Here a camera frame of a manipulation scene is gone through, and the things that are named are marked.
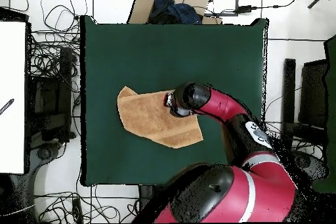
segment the brown cloth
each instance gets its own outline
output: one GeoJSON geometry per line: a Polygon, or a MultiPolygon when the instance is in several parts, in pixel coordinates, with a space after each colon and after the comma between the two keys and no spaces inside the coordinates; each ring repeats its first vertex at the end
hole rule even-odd
{"type": "Polygon", "coordinates": [[[203,140],[196,115],[176,118],[164,106],[169,91],[138,95],[124,87],[117,98],[120,119],[124,128],[135,135],[159,144],[180,148],[203,140]]]}

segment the red robot arm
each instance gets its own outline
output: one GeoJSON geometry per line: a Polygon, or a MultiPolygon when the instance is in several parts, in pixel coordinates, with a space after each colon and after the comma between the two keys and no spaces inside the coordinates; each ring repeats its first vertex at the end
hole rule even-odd
{"type": "Polygon", "coordinates": [[[146,217],[155,223],[270,222],[293,217],[296,187],[267,135],[242,104],[197,83],[181,85],[170,99],[168,105],[176,116],[189,110],[223,123],[234,159],[230,166],[204,164],[187,170],[167,187],[166,194],[145,206],[135,223],[146,217]]]}

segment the green tabletop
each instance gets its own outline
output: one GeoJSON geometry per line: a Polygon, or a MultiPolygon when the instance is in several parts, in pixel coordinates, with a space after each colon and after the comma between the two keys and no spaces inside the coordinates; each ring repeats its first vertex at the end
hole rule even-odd
{"type": "Polygon", "coordinates": [[[215,120],[198,117],[202,142],[168,148],[123,128],[117,96],[124,86],[141,94],[196,81],[240,99],[260,118],[267,20],[235,26],[100,25],[88,16],[84,19],[85,184],[158,185],[190,164],[226,164],[221,127],[215,120]]]}

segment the white floor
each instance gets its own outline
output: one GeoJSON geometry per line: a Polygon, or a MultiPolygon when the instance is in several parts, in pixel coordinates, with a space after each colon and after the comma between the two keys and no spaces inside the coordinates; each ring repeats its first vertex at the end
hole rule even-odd
{"type": "MultiPolygon", "coordinates": [[[[29,9],[25,13],[30,16],[33,31],[48,30],[43,23],[43,13],[41,0],[28,0],[29,9]]],[[[262,5],[286,5],[292,0],[239,0],[239,5],[252,5],[259,7],[262,5]]],[[[336,34],[336,0],[322,0],[312,9],[307,6],[313,0],[296,0],[288,7],[278,9],[255,10],[249,14],[238,17],[226,17],[225,24],[250,24],[256,18],[268,18],[270,27],[268,31],[268,75],[267,75],[267,95],[266,105],[272,100],[282,95],[282,69],[285,58],[294,58],[297,61],[297,87],[301,85],[301,69],[305,62],[320,60],[325,58],[323,41],[336,34]]],[[[73,7],[77,14],[93,15],[98,23],[126,23],[131,10],[133,0],[72,0],[73,7]]],[[[9,0],[0,0],[0,6],[8,6],[9,0]]],[[[69,0],[42,0],[45,15],[55,6],[65,5],[71,9],[69,0]]],[[[27,7],[26,0],[10,0],[10,6],[15,9],[24,10],[27,7]]],[[[215,8],[216,12],[220,8],[232,9],[234,0],[214,0],[209,8],[215,8]]],[[[54,24],[62,9],[56,9],[48,18],[49,24],[54,24]]],[[[67,28],[71,24],[72,18],[66,12],[62,13],[58,28],[67,28]]],[[[299,103],[299,90],[296,94],[296,102],[299,103]]],[[[279,122],[281,118],[281,99],[273,103],[266,113],[267,121],[279,122]]],[[[80,108],[76,108],[75,115],[80,114],[80,108]]],[[[79,173],[81,161],[80,137],[74,139],[67,145],[62,158],[53,161],[47,166],[43,166],[36,178],[35,194],[44,195],[56,192],[75,192],[75,184],[79,173]]],[[[91,190],[88,187],[78,185],[78,191],[82,197],[87,197],[90,202],[91,190]]],[[[121,214],[121,218],[126,216],[128,204],[133,204],[134,199],[118,199],[116,197],[136,198],[138,189],[136,186],[125,185],[99,185],[97,196],[102,206],[115,206],[121,214]]],[[[37,213],[41,213],[54,198],[38,198],[36,200],[37,213]]],[[[93,204],[97,205],[97,199],[93,198],[93,204]]],[[[89,212],[89,205],[83,203],[83,213],[89,212]]],[[[113,209],[106,211],[106,215],[113,217],[116,214],[113,209]]],[[[54,215],[47,214],[45,219],[54,219],[54,215]]],[[[124,222],[130,222],[132,216],[124,222]]],[[[98,216],[93,223],[105,223],[102,216],[98,216]]]]}

